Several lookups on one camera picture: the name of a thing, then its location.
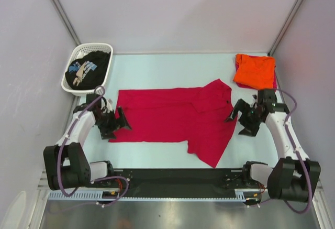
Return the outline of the red polo shirt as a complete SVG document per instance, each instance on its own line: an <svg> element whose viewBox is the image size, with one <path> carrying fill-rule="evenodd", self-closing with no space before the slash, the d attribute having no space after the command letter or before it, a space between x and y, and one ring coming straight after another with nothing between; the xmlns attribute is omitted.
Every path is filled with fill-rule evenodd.
<svg viewBox="0 0 335 229"><path fill-rule="evenodd" d="M119 90L131 126L120 129L111 143L188 143L187 152L216 168L231 140L236 121L226 122L233 110L232 89L220 79L196 88Z"/></svg>

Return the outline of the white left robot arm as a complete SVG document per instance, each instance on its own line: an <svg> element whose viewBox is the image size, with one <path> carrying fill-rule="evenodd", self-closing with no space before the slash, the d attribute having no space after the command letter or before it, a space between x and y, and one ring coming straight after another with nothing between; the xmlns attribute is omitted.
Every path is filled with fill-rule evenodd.
<svg viewBox="0 0 335 229"><path fill-rule="evenodd" d="M95 182L105 187L115 183L110 161L88 162L84 143L93 127L103 140L115 139L115 132L131 129L122 107L115 110L110 101L99 94L89 94L85 103L75 107L65 134L43 151L48 186L51 190L90 187Z"/></svg>

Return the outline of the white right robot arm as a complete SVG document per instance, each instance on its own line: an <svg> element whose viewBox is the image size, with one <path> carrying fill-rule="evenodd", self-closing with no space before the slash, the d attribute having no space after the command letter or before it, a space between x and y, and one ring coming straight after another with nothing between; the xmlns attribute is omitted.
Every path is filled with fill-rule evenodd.
<svg viewBox="0 0 335 229"><path fill-rule="evenodd" d="M278 101L276 92L276 89L259 90L254 104L239 99L226 119L226 122L238 121L243 127L239 134L249 137L256 136L261 124L265 124L277 151L278 162L273 168L250 162L241 181L248 188L263 184L271 199L310 204L321 166L303 150L292 126L294 111Z"/></svg>

